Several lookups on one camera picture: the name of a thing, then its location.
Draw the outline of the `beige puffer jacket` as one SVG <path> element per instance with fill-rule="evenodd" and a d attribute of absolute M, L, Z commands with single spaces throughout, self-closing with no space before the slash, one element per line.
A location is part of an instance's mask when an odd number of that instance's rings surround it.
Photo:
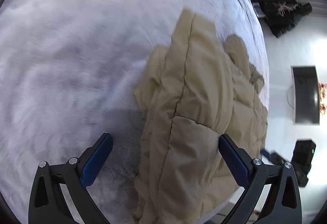
<path fill-rule="evenodd" d="M 238 186 L 218 151 L 228 134 L 251 157 L 265 144 L 264 78 L 237 35 L 183 10 L 171 46 L 152 53 L 134 95 L 146 119 L 135 223 L 194 223 Z"/>

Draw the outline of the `black clothes pile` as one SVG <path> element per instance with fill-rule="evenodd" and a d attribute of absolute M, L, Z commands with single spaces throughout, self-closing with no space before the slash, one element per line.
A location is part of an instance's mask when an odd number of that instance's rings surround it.
<path fill-rule="evenodd" d="M 276 38 L 294 29 L 301 18 L 312 12 L 310 3 L 296 0 L 253 0 L 252 3 L 259 7 L 261 19 Z"/>

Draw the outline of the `lavender bed blanket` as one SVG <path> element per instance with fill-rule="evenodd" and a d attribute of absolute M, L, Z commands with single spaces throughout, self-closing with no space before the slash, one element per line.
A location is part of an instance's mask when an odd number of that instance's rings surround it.
<path fill-rule="evenodd" d="M 183 8 L 239 35 L 265 80 L 250 0 L 5 0 L 1 7 L 1 194 L 21 223 L 41 161 L 78 157 L 103 133 L 114 148 L 89 192 L 111 223 L 131 223 L 144 121 L 133 90 Z"/>

